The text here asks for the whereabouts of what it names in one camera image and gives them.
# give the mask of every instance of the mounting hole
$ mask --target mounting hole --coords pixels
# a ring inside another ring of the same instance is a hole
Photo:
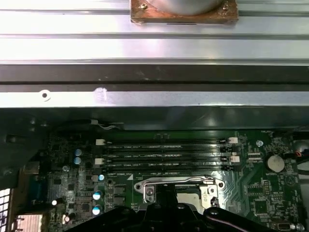
[[[40,91],[41,99],[43,101],[48,101],[51,98],[51,93],[47,89]]]

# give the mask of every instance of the metal bracket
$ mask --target metal bracket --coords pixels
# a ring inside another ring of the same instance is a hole
[[[201,205],[207,209],[217,206],[218,191],[224,189],[225,183],[222,180],[214,179],[209,176],[184,176],[184,177],[153,177],[140,181],[134,185],[135,191],[143,194],[144,203],[155,202],[156,185],[175,184],[195,184],[201,192]]]

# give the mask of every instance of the integrated circuit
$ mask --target integrated circuit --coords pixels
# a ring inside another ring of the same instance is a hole
[[[89,211],[89,209],[90,209],[89,204],[82,204],[82,210]]]
[[[54,185],[61,185],[61,179],[54,179]]]
[[[125,187],[123,186],[116,186],[114,188],[114,194],[121,195],[121,194],[124,194],[124,192],[125,192]]]
[[[68,190],[73,191],[74,190],[74,184],[69,184],[68,185]]]
[[[262,215],[267,214],[267,201],[266,200],[257,200],[254,202],[255,214]]]
[[[114,197],[114,204],[115,205],[124,205],[125,198],[124,197]]]
[[[248,186],[248,196],[260,196],[264,194],[263,186]]]

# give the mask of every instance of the capacitor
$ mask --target capacitor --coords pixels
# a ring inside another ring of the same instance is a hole
[[[79,158],[79,157],[75,157],[73,162],[74,162],[75,164],[77,164],[77,165],[80,165],[81,162],[82,162],[82,159]]]
[[[92,213],[93,215],[97,216],[102,212],[102,206],[101,205],[96,205],[93,209],[92,209]]]
[[[53,206],[56,206],[56,205],[59,205],[59,204],[63,204],[63,203],[64,203],[64,200],[61,197],[52,201],[52,205]]]
[[[81,149],[76,149],[75,151],[74,151],[74,155],[75,156],[81,156],[83,154],[83,151],[81,150]]]
[[[96,191],[93,195],[93,200],[97,201],[102,197],[102,192],[101,191]]]
[[[284,170],[285,163],[281,156],[271,155],[266,159],[266,166],[272,172],[280,173]]]
[[[68,172],[69,170],[70,170],[70,167],[67,166],[67,165],[64,165],[64,166],[62,167],[62,171],[64,171],[64,172]]]
[[[104,180],[104,175],[99,175],[99,176],[98,176],[98,180],[99,180],[99,181],[103,181],[103,180]]]
[[[75,220],[76,219],[76,213],[70,213],[69,215],[67,215],[64,220],[66,223],[68,223],[69,221]]]

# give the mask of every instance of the silver metal panel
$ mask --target silver metal panel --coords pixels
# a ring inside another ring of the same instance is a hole
[[[0,63],[309,64],[308,0],[238,7],[234,26],[136,25],[127,0],[3,0]]]
[[[148,23],[136,25],[130,22],[129,15],[85,15],[83,14],[40,14],[11,12],[1,13],[0,24],[2,37],[42,37],[67,35],[87,38],[251,38],[282,39],[294,36],[309,37],[309,18],[307,17],[249,17],[239,19],[235,26],[227,25],[168,25]]]
[[[93,92],[0,93],[0,108],[309,106],[309,92]]]
[[[309,40],[1,39],[0,51],[0,63],[14,64],[309,64]]]

